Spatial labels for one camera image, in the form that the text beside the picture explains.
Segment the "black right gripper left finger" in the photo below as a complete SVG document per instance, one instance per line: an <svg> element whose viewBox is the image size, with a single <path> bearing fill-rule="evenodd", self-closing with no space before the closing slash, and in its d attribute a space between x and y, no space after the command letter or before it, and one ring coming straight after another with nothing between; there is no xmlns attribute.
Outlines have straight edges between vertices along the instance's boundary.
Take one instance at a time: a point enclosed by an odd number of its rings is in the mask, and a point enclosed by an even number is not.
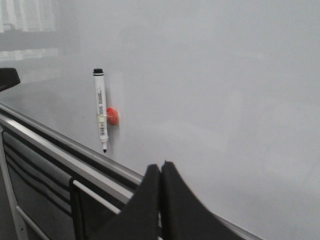
<svg viewBox="0 0 320 240"><path fill-rule="evenodd" d="M156 164L147 167L141 184L120 211L93 240L157 240L159 227L160 170Z"/></svg>

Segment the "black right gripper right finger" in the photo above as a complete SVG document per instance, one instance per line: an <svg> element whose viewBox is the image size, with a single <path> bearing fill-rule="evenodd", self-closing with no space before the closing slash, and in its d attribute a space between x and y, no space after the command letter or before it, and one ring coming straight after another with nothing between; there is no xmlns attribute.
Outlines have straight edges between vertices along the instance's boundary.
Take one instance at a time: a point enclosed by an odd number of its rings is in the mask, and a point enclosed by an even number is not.
<svg viewBox="0 0 320 240"><path fill-rule="evenodd" d="M201 203L170 161L161 167L160 215L164 240L243 239Z"/></svg>

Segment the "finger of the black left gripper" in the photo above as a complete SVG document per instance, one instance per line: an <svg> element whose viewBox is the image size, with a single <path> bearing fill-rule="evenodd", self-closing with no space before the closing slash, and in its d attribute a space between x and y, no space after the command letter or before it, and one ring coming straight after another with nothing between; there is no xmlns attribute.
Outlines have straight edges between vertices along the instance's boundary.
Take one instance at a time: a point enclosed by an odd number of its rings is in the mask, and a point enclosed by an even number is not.
<svg viewBox="0 0 320 240"><path fill-rule="evenodd" d="M13 67L0 69L0 91L7 90L21 83L18 72Z"/></svg>

